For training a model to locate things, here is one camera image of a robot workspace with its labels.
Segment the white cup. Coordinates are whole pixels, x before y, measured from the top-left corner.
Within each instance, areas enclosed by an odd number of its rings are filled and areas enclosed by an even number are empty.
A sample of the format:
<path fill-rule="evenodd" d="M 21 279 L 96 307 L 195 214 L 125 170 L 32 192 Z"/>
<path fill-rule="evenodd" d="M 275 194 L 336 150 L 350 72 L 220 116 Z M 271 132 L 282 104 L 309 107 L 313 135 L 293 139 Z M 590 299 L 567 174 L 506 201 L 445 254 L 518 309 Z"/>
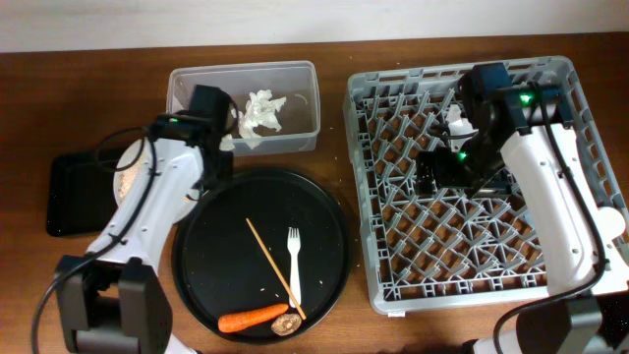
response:
<path fill-rule="evenodd" d="M 612 242 L 626 230 L 626 221 L 622 213 L 610 206 L 602 206 L 596 213 L 596 223 L 601 238 Z"/>

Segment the rice and peanut shells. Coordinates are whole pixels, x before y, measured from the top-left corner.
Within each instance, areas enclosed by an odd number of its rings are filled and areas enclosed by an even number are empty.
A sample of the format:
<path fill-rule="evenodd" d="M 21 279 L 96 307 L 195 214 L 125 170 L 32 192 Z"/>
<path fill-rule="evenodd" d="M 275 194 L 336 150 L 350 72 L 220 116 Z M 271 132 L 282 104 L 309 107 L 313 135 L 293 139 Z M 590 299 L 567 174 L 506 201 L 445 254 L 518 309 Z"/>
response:
<path fill-rule="evenodd" d="M 142 165 L 145 163 L 145 157 L 140 157 L 131 167 L 121 172 L 119 176 L 120 186 L 118 188 L 118 195 L 121 200 L 124 200 L 128 192 L 130 191 L 137 175 L 142 170 Z"/>

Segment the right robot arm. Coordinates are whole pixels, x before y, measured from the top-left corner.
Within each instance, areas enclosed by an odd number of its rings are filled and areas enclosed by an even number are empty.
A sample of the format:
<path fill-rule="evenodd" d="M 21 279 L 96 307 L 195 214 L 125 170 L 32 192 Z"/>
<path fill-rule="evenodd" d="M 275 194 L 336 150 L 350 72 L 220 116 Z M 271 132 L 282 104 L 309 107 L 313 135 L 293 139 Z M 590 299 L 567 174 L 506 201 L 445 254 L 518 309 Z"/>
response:
<path fill-rule="evenodd" d="M 480 64 L 457 84 L 471 128 L 458 149 L 418 157 L 417 188 L 474 196 L 501 170 L 515 177 L 542 246 L 545 298 L 507 313 L 470 353 L 624 353 L 628 349 L 628 265 L 613 242 L 622 213 L 600 206 L 586 180 L 574 116 L 557 85 L 520 86 L 500 63 Z"/>

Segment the small white tissue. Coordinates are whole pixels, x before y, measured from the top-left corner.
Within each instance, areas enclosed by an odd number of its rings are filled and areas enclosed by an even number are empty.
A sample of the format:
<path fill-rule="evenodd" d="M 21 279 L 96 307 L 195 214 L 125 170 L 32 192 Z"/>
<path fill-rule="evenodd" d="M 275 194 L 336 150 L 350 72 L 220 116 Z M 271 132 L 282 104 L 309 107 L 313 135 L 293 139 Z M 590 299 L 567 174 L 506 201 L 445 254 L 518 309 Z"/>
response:
<path fill-rule="evenodd" d="M 231 134 L 222 137 L 219 149 L 221 151 L 232 151 L 235 149 L 234 139 Z"/>

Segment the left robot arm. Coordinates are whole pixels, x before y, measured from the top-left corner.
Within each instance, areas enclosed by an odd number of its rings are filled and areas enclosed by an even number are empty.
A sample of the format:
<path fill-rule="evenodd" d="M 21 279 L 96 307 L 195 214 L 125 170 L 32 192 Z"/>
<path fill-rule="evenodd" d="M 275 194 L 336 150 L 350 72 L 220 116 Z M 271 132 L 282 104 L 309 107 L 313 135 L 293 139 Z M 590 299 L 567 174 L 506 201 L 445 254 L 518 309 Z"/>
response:
<path fill-rule="evenodd" d="M 227 92 L 197 86 L 187 108 L 139 129 L 114 170 L 138 169 L 129 191 L 86 253 L 60 260 L 46 292 L 57 299 L 69 352 L 190 352 L 172 332 L 158 267 L 173 225 L 195 206 L 192 194 L 230 177 L 233 155 L 220 143 L 236 112 Z"/>

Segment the grey plate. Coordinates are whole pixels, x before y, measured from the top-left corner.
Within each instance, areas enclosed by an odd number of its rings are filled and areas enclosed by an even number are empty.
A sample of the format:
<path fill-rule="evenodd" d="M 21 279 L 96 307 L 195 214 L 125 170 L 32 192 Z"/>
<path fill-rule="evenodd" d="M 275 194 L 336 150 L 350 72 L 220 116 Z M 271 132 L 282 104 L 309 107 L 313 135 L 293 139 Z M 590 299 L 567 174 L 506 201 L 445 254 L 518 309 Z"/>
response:
<path fill-rule="evenodd" d="M 130 191 L 136 176 L 141 171 L 141 167 L 146 163 L 148 155 L 148 143 L 142 146 L 141 140 L 136 140 L 127 147 L 119 158 L 113 177 L 113 195 L 116 205 L 119 207 Z M 179 210 L 175 222 L 182 221 L 196 206 L 200 192 L 190 190 L 184 197 L 184 204 Z"/>

